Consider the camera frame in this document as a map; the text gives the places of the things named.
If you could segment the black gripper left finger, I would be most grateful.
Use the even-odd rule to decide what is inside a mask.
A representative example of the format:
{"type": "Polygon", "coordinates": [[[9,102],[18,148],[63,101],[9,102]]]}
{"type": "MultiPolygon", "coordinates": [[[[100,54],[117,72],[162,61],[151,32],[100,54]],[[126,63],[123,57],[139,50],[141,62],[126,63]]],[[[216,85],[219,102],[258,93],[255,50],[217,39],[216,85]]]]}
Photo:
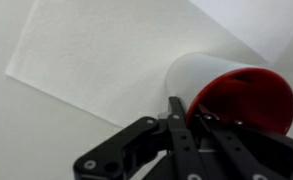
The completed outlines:
{"type": "Polygon", "coordinates": [[[204,180],[203,161],[177,97],[163,119],[142,117],[79,157],[75,180],[129,180],[160,151],[166,155],[143,180],[204,180]]]}

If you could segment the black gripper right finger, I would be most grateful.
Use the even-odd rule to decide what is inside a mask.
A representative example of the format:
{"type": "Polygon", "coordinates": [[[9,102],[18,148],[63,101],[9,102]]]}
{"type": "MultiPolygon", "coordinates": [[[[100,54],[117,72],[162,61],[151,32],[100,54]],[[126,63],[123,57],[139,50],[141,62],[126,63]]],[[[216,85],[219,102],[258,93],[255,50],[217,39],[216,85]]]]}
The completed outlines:
{"type": "Polygon", "coordinates": [[[231,167],[234,180],[293,180],[293,139],[243,121],[229,125],[198,105],[194,124],[203,128],[231,167]]]}

